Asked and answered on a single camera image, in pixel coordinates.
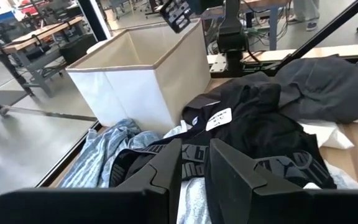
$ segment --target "workbench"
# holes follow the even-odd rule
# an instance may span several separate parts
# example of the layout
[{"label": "workbench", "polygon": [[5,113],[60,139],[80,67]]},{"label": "workbench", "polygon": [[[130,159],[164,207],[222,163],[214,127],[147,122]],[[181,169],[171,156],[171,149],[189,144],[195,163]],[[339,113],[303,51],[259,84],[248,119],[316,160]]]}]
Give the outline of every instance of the workbench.
[{"label": "workbench", "polygon": [[[294,50],[267,51],[259,54],[255,53],[255,56],[261,61],[274,61],[281,60],[293,51]],[[358,45],[315,48],[310,50],[304,57],[327,57],[335,54],[342,57],[358,56]],[[209,55],[208,63],[212,65],[216,59],[216,55]],[[228,80],[230,80],[230,78],[213,78],[211,79],[206,91],[210,91]],[[330,164],[346,171],[353,179],[358,181],[358,123],[340,124],[339,126],[344,134],[354,143],[355,148],[350,150],[340,150],[329,147],[321,147],[320,153]],[[94,123],[92,128],[97,130],[99,134],[106,129],[105,127],[102,127],[98,121]],[[60,181],[64,178],[64,175],[70,170],[80,155],[85,141],[86,134],[84,134],[73,149],[70,150],[70,152],[68,152],[68,154],[51,169],[51,171],[40,181],[37,187],[57,187]]]},{"label": "workbench", "polygon": [[[277,23],[278,23],[278,10],[281,7],[285,7],[290,0],[245,0],[248,5],[242,1],[240,3],[240,11],[242,13],[248,13],[254,11],[270,11],[270,28],[269,28],[269,50],[277,49]],[[224,8],[222,6],[213,7],[205,10],[201,15],[201,19],[217,19],[223,17]]]},{"label": "workbench", "polygon": [[[52,97],[52,91],[49,86],[46,84],[46,80],[51,78],[51,76],[58,73],[60,70],[65,68],[65,63],[61,63],[60,65],[54,67],[47,67],[50,63],[56,61],[62,55],[59,51],[59,47],[51,48],[45,55],[30,61],[26,56],[26,50],[29,48],[34,48],[34,45],[40,44],[38,40],[42,40],[46,37],[56,34],[57,32],[61,32],[64,29],[73,26],[75,28],[74,34],[81,36],[85,33],[82,26],[83,17],[76,17],[68,22],[61,22],[59,24],[52,24],[44,26],[40,29],[32,31],[22,37],[16,38],[12,41],[12,43],[7,44],[2,47],[2,51],[0,50],[0,61],[5,65],[5,67],[10,71],[12,76],[19,82],[21,87],[28,94],[32,94],[30,87],[39,87],[43,89],[43,91],[49,96]],[[32,80],[27,82],[21,77],[12,64],[10,64],[9,60],[6,60],[6,55],[12,55],[17,58],[23,67],[31,74]]]}]

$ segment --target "gray floor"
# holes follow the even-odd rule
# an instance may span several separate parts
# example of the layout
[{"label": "gray floor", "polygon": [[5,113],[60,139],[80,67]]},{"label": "gray floor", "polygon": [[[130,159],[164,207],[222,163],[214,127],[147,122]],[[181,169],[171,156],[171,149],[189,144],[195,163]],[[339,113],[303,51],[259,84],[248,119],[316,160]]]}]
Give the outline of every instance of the gray floor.
[{"label": "gray floor", "polygon": [[0,194],[37,185],[91,125],[20,113],[0,118]]},{"label": "gray floor", "polygon": [[[319,27],[327,24],[352,1],[320,1]],[[123,29],[163,21],[158,15],[149,16],[146,19],[144,12],[140,12],[140,8],[133,14],[128,4],[126,4],[126,12],[125,15],[120,14],[119,21],[115,21],[112,12],[108,11],[111,29]],[[358,15],[318,46],[358,44],[357,26]],[[279,40],[278,49],[298,48],[315,33],[317,33],[317,30],[306,32],[304,24],[291,25],[286,36]],[[261,43],[254,45],[255,50],[267,50],[268,48]],[[70,77],[66,76],[62,79],[56,76],[49,85],[53,89],[55,97],[49,98],[42,90],[35,88],[36,97],[27,96],[14,107],[94,116]],[[20,89],[17,82],[11,78],[0,63],[0,90]],[[11,117],[8,119],[0,118],[0,194],[22,187],[35,186],[91,125],[92,122],[89,121],[23,113],[11,113]]]}]

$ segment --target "red object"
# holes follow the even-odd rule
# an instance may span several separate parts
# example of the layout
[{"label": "red object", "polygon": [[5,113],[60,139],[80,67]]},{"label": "red object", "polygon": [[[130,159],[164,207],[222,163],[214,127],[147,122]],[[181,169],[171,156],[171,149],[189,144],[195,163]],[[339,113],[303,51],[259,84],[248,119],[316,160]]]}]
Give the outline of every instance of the red object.
[{"label": "red object", "polygon": [[[26,4],[31,4],[31,1],[30,1],[30,0],[23,0],[23,1],[21,2],[21,6],[24,6],[24,5],[26,5]],[[40,5],[43,5],[43,4],[45,4],[45,1],[40,2],[40,3],[37,3],[36,5],[37,5],[37,6],[40,6]],[[27,6],[27,7],[23,8],[23,9],[21,9],[21,12],[24,13],[24,14],[25,14],[26,12],[28,12],[28,13],[34,15],[34,14],[37,13],[37,10],[35,9],[34,6]]]}]

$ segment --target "storage bin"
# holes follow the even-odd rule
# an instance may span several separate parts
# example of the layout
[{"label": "storage bin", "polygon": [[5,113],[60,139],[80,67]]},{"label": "storage bin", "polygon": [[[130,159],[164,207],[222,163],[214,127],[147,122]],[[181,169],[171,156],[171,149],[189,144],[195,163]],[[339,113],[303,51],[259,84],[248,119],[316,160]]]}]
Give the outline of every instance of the storage bin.
[{"label": "storage bin", "polygon": [[166,133],[210,81],[201,21],[179,34],[166,23],[127,29],[67,72],[103,126],[132,118]]}]

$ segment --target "desk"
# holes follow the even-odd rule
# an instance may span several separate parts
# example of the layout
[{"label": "desk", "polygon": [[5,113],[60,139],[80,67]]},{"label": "desk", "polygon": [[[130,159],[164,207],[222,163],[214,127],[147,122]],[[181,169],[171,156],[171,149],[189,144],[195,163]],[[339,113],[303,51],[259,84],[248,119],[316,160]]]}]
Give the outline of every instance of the desk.
[{"label": "desk", "polygon": [[[281,60],[289,52],[294,50],[277,50],[277,51],[268,51],[260,54],[258,57],[260,60]],[[339,54],[342,56],[350,56],[350,55],[358,55],[358,45],[345,45],[345,46],[338,46],[338,47],[321,47],[315,48],[308,52],[305,57],[326,57],[333,54]],[[209,63],[214,63],[214,57],[208,57]],[[229,78],[213,78],[211,79],[206,91],[215,88],[224,82],[228,81]],[[322,147],[320,149],[320,153],[323,158],[325,158],[330,164],[341,168],[345,172],[347,172],[353,179],[358,180],[358,123],[342,125],[341,128],[344,130],[346,136],[355,144],[354,149],[350,150],[340,150],[340,149],[332,149],[328,147]],[[98,131],[101,133],[105,130],[102,128]],[[72,161],[67,161],[67,166],[60,167],[61,172],[55,173],[54,181],[49,185],[49,187],[57,187],[59,182],[63,179],[64,175],[70,170],[70,168],[75,163],[76,159],[80,154],[81,148],[76,150],[72,150],[72,153],[76,155]]]},{"label": "desk", "polygon": [[[85,33],[83,30],[81,21],[83,17],[76,17],[72,19],[69,23],[73,27],[75,27],[76,35],[82,35]],[[38,30],[32,31],[29,34],[23,35],[22,37],[14,39],[12,42],[21,42],[18,44],[11,44],[6,45],[2,49],[7,54],[12,54],[14,57],[18,58],[19,61],[23,64],[24,68],[32,75],[33,81],[27,83],[23,77],[21,77],[17,72],[16,69],[9,64],[9,60],[6,60],[5,55],[0,51],[0,61],[3,62],[5,67],[11,72],[12,76],[19,82],[21,87],[28,93],[32,94],[30,87],[40,87],[46,92],[49,97],[52,97],[52,91],[45,83],[47,79],[49,79],[52,75],[55,75],[60,70],[64,69],[65,65],[60,65],[57,67],[46,67],[48,64],[52,63],[56,59],[61,57],[59,49],[50,50],[47,54],[39,57],[34,61],[30,61],[26,54],[25,50],[28,47],[32,47],[34,44],[39,44],[36,38],[32,38],[32,35],[37,35],[37,37],[42,40],[52,34],[62,31],[63,29],[68,28],[67,23],[60,23],[60,24],[53,24],[47,25],[43,28]]]},{"label": "desk", "polygon": [[[269,50],[277,49],[277,22],[278,9],[285,7],[290,0],[246,0],[248,5],[255,11],[270,10]],[[243,13],[252,12],[243,2],[240,4]],[[209,8],[201,15],[201,19],[216,19],[224,15],[223,7]]]}]

